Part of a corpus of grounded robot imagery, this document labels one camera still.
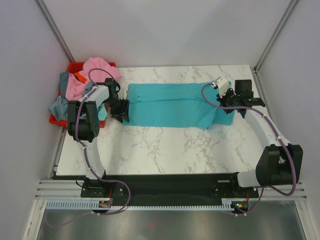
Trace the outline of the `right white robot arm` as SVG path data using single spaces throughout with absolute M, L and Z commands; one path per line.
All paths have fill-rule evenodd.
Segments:
M 229 184 L 235 197 L 242 196 L 247 187 L 295 186 L 300 178 L 303 149 L 285 138 L 270 119 L 266 105 L 255 97 L 250 79 L 236 80 L 234 87 L 225 78 L 214 82 L 217 101 L 226 114 L 240 113 L 254 130 L 263 152 L 254 170 L 240 172 Z

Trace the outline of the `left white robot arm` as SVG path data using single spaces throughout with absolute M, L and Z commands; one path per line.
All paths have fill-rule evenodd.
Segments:
M 98 107 L 107 104 L 110 115 L 120 123 L 129 122 L 129 103 L 120 99 L 118 92 L 120 84 L 112 78 L 99 82 L 79 100 L 72 100 L 67 105 L 67 131 L 82 150 L 86 167 L 86 178 L 97 180 L 92 185 L 92 191 L 99 197 L 106 196 L 110 185 L 103 180 L 106 170 L 102 165 L 97 137 L 100 133 Z

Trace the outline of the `teal t shirt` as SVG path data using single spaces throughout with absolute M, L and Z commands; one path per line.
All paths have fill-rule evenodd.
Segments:
M 125 126 L 200 128 L 230 126 L 234 113 L 217 108 L 218 90 L 204 83 L 131 83 Z

